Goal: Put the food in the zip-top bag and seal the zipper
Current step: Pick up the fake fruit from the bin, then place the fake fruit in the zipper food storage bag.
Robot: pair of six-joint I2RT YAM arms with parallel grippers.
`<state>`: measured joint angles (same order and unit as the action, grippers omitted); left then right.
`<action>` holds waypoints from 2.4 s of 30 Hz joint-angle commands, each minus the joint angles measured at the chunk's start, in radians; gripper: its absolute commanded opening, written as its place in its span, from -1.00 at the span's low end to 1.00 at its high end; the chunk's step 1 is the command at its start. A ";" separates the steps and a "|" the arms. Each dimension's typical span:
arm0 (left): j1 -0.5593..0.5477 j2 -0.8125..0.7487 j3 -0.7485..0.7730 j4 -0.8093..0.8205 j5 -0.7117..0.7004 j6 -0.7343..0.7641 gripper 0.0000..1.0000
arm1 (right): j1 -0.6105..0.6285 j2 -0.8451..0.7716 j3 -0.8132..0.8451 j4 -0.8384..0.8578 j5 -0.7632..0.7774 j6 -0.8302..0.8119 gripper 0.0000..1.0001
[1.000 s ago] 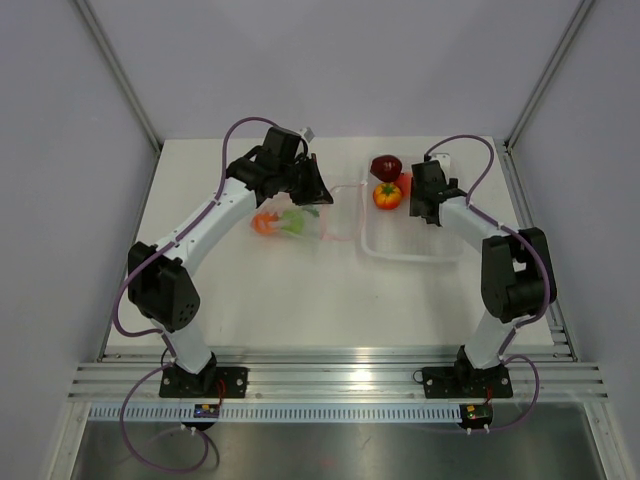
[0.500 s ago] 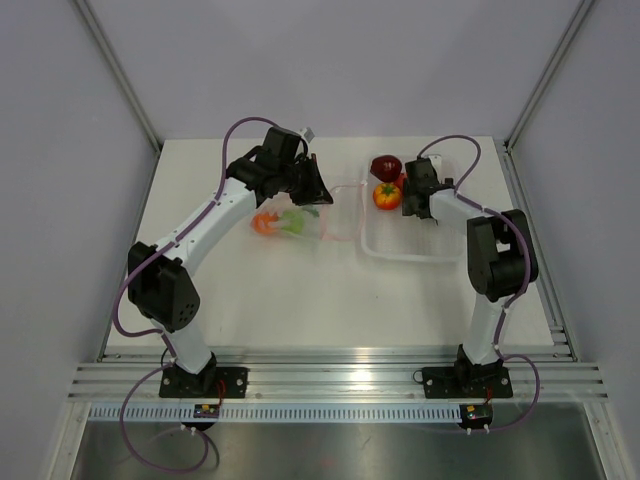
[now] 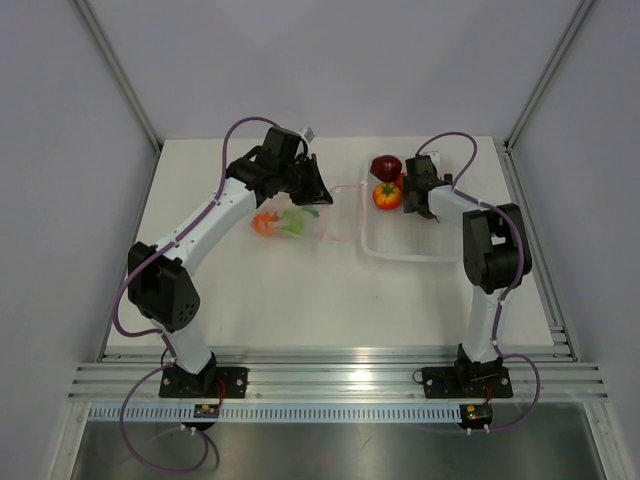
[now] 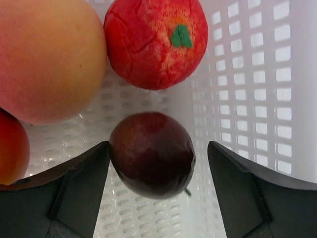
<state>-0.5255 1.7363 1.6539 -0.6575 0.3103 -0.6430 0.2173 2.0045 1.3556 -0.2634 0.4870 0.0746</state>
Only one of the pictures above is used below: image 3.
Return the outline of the white radish with leaves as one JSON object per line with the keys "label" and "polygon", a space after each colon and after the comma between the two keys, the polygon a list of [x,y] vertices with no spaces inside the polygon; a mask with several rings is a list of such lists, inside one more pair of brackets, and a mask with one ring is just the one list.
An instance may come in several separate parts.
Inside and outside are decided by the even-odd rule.
{"label": "white radish with leaves", "polygon": [[304,238],[320,237],[320,211],[313,206],[293,207],[279,211],[278,232]]}

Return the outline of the clear zip top bag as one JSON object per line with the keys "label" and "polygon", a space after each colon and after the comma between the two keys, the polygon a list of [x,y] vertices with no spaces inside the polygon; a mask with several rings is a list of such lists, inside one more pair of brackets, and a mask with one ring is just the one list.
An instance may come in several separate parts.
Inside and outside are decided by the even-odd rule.
{"label": "clear zip top bag", "polygon": [[266,201],[250,221],[254,233],[298,240],[353,242],[364,225],[361,182],[333,183],[331,205],[297,206],[285,194]]}

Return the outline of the orange carrot with green top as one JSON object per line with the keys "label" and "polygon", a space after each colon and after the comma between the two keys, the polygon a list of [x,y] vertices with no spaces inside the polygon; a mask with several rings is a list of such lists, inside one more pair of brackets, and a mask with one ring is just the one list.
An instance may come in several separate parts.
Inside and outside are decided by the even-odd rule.
{"label": "orange carrot with green top", "polygon": [[279,215],[274,212],[257,213],[251,220],[251,228],[260,235],[272,235],[279,231]]}

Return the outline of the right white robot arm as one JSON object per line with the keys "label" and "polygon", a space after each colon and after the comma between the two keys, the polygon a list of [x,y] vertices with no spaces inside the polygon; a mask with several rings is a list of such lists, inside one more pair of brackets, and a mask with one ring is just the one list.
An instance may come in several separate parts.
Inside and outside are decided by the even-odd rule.
{"label": "right white robot arm", "polygon": [[498,394],[507,377],[499,350],[500,320],[506,300],[532,268],[532,258],[520,208],[507,203],[494,206],[441,177],[428,155],[405,161],[404,212],[446,221],[462,234],[462,265],[473,286],[472,306],[456,360],[443,374],[424,369],[427,395],[437,389],[470,397],[491,388]]}

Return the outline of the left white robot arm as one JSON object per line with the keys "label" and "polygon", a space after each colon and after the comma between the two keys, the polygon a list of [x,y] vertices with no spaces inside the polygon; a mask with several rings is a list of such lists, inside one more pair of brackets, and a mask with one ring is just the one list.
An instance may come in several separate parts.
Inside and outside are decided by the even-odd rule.
{"label": "left white robot arm", "polygon": [[268,128],[262,142],[234,161],[225,159],[221,180],[176,230],[127,256],[128,301],[147,318],[171,355],[161,368],[161,396],[203,398],[222,373],[197,324],[201,296],[195,276],[211,251],[240,221],[279,194],[296,206],[330,205],[309,133]]}

